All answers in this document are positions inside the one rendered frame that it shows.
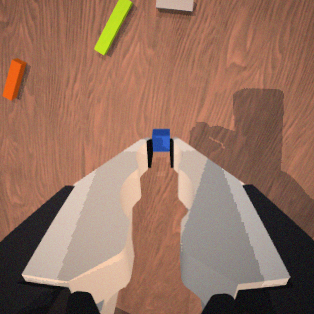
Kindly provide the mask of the lime green rod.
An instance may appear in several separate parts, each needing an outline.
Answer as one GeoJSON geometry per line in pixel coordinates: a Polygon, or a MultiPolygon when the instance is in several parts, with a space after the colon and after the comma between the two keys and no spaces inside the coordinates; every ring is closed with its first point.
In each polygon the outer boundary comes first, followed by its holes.
{"type": "Polygon", "coordinates": [[[129,0],[118,0],[94,50],[103,55],[107,54],[132,5],[133,2],[129,0]]]}

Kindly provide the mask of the orange rod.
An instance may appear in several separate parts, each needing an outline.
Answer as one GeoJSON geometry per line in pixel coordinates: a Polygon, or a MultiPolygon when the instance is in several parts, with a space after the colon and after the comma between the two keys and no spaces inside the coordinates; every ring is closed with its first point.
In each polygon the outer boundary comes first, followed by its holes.
{"type": "Polygon", "coordinates": [[[9,100],[17,98],[26,62],[16,58],[11,61],[3,96],[9,100]]]}

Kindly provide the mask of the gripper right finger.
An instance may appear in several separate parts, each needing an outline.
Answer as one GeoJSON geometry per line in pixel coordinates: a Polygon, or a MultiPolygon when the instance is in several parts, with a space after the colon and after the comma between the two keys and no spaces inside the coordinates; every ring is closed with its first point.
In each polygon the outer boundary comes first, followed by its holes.
{"type": "Polygon", "coordinates": [[[183,284],[202,301],[229,294],[236,314],[314,314],[314,240],[253,184],[174,137],[183,284]]]}

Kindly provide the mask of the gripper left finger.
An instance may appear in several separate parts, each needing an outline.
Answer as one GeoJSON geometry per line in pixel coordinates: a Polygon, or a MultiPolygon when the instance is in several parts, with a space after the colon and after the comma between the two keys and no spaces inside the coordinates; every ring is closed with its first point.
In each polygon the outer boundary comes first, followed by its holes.
{"type": "Polygon", "coordinates": [[[152,139],[140,139],[65,185],[0,242],[0,314],[65,314],[75,291],[114,314],[131,279],[132,208],[152,157],[152,139]]]}

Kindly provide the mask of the small blue block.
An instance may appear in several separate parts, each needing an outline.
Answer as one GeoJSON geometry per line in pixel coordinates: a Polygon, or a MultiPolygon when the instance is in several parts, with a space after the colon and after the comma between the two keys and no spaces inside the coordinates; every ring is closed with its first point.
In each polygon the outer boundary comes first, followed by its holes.
{"type": "Polygon", "coordinates": [[[170,152],[170,129],[153,129],[153,152],[170,152]]]}

